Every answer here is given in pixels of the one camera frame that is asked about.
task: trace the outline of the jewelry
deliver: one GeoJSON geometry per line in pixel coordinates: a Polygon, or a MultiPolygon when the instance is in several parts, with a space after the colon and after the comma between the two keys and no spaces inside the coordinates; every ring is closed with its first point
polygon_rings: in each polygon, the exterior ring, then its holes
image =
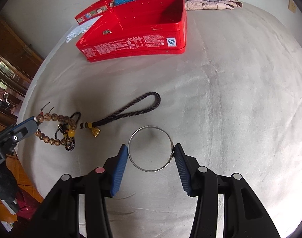
{"type": "Polygon", "coordinates": [[[152,125],[144,126],[144,127],[141,127],[140,129],[137,129],[137,130],[131,135],[131,137],[130,137],[130,139],[129,139],[129,141],[128,141],[128,156],[129,156],[129,159],[130,159],[131,163],[133,163],[133,165],[134,165],[136,168],[138,168],[138,169],[140,169],[140,170],[142,170],[142,171],[144,171],[144,172],[148,172],[148,173],[150,173],[150,172],[157,172],[157,171],[162,170],[164,167],[166,167],[166,166],[171,162],[171,160],[173,159],[173,157],[174,157],[174,143],[173,143],[172,138],[169,136],[169,134],[168,134],[165,130],[162,130],[160,127],[152,126],[152,125]],[[148,129],[148,128],[158,129],[158,130],[164,132],[164,133],[168,136],[168,138],[170,139],[170,144],[171,144],[171,155],[170,155],[170,157],[169,157],[169,160],[165,163],[164,166],[162,166],[162,167],[160,167],[160,168],[158,168],[158,169],[155,169],[155,170],[147,170],[147,169],[143,169],[143,168],[139,167],[139,166],[133,161],[133,159],[132,159],[132,157],[131,157],[131,154],[130,154],[130,146],[131,146],[133,137],[134,137],[139,131],[142,131],[142,130],[148,129]]]}
{"type": "Polygon", "coordinates": [[[54,107],[46,114],[43,113],[43,108],[41,108],[40,114],[37,116],[38,125],[43,123],[43,121],[58,121],[58,129],[55,132],[55,139],[50,139],[48,136],[46,136],[44,133],[41,132],[40,129],[38,129],[35,132],[35,135],[39,137],[40,140],[44,141],[45,143],[49,143],[51,145],[63,145],[65,146],[65,149],[67,151],[72,151],[75,147],[75,131],[77,129],[77,122],[79,121],[81,117],[80,112],[73,113],[71,117],[69,116],[63,116],[63,115],[57,115],[56,113],[53,113],[52,115],[50,112],[54,109],[54,107]],[[75,115],[78,115],[78,119],[75,121],[73,117],[75,115]],[[57,133],[61,132],[63,134],[63,139],[59,140],[57,138],[57,133]]]}
{"type": "Polygon", "coordinates": [[[148,92],[148,93],[145,93],[145,94],[139,96],[138,98],[134,99],[129,104],[120,108],[118,111],[114,112],[113,114],[109,115],[108,117],[106,117],[100,121],[97,121],[97,122],[82,122],[80,124],[80,126],[81,126],[81,129],[83,129],[83,128],[90,129],[93,136],[97,137],[98,134],[100,133],[100,129],[97,127],[105,125],[109,122],[112,122],[112,121],[115,121],[115,120],[118,120],[121,118],[148,113],[148,112],[154,110],[155,108],[157,108],[160,105],[160,103],[161,103],[161,97],[158,93],[148,92]],[[146,97],[151,96],[151,95],[155,96],[155,102],[153,103],[152,106],[150,106],[146,109],[143,109],[143,110],[135,111],[135,112],[122,113],[124,110],[128,109],[129,107],[135,105],[136,103],[140,102],[141,100],[143,100],[146,97]]]}

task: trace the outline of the beaded bracelet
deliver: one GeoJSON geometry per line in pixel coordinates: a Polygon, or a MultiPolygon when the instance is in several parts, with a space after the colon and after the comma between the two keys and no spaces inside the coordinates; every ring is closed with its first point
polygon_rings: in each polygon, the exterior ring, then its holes
{"type": "Polygon", "coordinates": [[[76,112],[74,113],[71,117],[69,116],[63,116],[63,115],[57,115],[56,113],[53,113],[52,115],[50,114],[50,112],[52,111],[52,109],[46,113],[43,114],[43,108],[41,108],[41,112],[39,113],[39,115],[37,116],[37,120],[38,120],[38,125],[40,125],[41,123],[43,123],[44,121],[58,121],[59,125],[58,125],[58,129],[55,132],[55,139],[53,138],[49,138],[48,136],[46,136],[44,133],[41,132],[40,129],[38,129],[35,132],[35,135],[37,137],[39,137],[40,140],[44,141],[45,143],[49,143],[51,145],[63,145],[65,146],[65,149],[68,151],[72,151],[74,149],[75,146],[75,130],[77,129],[77,122],[79,121],[80,117],[81,117],[81,113],[76,112]],[[73,119],[73,117],[75,115],[78,115],[78,119],[75,121],[73,119]],[[57,138],[57,133],[61,131],[61,133],[63,134],[63,139],[59,140],[57,138]]]}

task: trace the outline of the white wall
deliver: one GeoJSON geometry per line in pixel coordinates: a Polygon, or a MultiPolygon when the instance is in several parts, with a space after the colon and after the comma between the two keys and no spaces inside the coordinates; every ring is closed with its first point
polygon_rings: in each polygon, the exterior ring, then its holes
{"type": "MultiPolygon", "coordinates": [[[[17,34],[42,57],[75,25],[74,16],[98,0],[9,0],[2,15],[17,34]]],[[[302,14],[288,10],[289,0],[242,0],[277,17],[302,47],[302,14]]]]}

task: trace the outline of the silver screw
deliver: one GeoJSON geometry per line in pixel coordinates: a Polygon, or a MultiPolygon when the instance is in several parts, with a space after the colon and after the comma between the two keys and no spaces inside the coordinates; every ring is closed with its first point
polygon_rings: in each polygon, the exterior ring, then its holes
{"type": "Polygon", "coordinates": [[[70,178],[70,176],[69,176],[68,174],[64,174],[64,175],[61,177],[61,179],[62,179],[63,181],[67,181],[69,178],[70,178]]]}
{"type": "Polygon", "coordinates": [[[200,167],[198,168],[198,171],[200,171],[201,173],[206,173],[206,172],[208,171],[208,169],[207,169],[207,167],[205,167],[205,166],[200,166],[200,167]]]}
{"type": "Polygon", "coordinates": [[[236,180],[240,180],[242,178],[241,174],[234,174],[233,177],[236,179],[236,180]]]}

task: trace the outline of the wall outlet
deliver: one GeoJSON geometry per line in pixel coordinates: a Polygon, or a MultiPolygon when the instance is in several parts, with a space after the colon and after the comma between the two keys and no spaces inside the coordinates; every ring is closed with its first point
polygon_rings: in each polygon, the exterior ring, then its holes
{"type": "Polygon", "coordinates": [[[289,0],[289,6],[288,6],[288,9],[291,11],[291,12],[293,12],[293,13],[295,13],[296,12],[296,4],[293,2],[293,0],[289,0]]]}

